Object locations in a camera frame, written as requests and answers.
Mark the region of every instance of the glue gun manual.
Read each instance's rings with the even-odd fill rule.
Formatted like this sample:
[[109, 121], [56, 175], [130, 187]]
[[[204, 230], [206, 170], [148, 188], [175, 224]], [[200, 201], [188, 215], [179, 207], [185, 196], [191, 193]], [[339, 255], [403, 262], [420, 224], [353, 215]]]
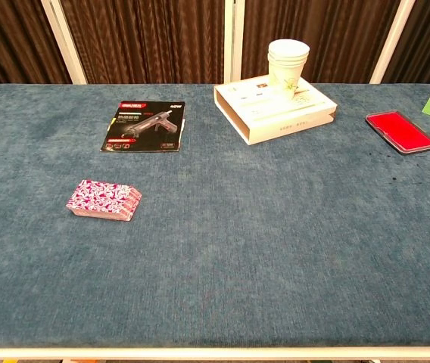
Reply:
[[185, 102], [122, 101], [101, 151], [178, 151]]

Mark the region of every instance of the deck of cards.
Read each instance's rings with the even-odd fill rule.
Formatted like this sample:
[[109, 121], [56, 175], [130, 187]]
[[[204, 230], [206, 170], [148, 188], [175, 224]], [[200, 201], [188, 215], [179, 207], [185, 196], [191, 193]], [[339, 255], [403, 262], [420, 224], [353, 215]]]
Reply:
[[66, 207], [77, 216], [130, 221], [141, 196], [130, 185], [82, 180]]

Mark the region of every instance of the stacked paper cups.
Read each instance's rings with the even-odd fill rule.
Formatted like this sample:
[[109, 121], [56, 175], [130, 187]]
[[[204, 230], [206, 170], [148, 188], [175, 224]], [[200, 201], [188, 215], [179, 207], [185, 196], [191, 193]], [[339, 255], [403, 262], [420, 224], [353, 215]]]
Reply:
[[309, 54], [309, 46], [293, 39], [278, 39], [269, 44], [269, 85], [292, 98]]

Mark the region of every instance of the blue tablecloth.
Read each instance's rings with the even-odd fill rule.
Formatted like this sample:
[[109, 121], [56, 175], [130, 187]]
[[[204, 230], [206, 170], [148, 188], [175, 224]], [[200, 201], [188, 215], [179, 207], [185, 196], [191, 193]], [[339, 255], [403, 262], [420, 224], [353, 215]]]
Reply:
[[[430, 85], [315, 85], [335, 121], [247, 146], [212, 85], [0, 85], [0, 347], [430, 345]], [[181, 100], [179, 153], [99, 148], [121, 100]], [[131, 222], [65, 208], [136, 186]]]

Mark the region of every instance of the cardboard box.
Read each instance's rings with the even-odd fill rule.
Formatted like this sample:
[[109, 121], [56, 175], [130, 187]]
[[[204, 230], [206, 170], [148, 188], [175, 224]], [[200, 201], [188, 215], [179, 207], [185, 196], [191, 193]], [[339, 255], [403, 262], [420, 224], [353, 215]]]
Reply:
[[300, 78], [288, 99], [260, 76], [216, 85], [215, 104], [244, 141], [256, 144], [333, 121], [337, 104]]

